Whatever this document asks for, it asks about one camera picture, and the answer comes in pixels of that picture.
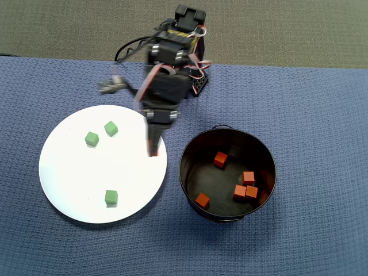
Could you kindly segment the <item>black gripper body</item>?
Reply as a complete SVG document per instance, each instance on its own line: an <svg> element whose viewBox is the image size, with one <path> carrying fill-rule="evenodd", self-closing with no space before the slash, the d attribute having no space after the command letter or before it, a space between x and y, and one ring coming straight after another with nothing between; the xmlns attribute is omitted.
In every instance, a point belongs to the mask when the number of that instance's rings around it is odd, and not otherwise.
<svg viewBox="0 0 368 276"><path fill-rule="evenodd" d="M177 106L189 93L190 78L187 74L169 75L159 72L148 82L142 103L153 108Z"/></svg>

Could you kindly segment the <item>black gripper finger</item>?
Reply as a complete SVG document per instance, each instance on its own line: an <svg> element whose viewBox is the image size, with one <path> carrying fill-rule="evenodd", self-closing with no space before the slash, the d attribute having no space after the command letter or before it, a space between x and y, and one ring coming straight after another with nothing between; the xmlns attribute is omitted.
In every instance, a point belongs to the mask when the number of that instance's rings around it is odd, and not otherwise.
<svg viewBox="0 0 368 276"><path fill-rule="evenodd" d="M148 110L146 112L147 145L150 156L157 155L162 133L171 127L177 117L176 110Z"/></svg>

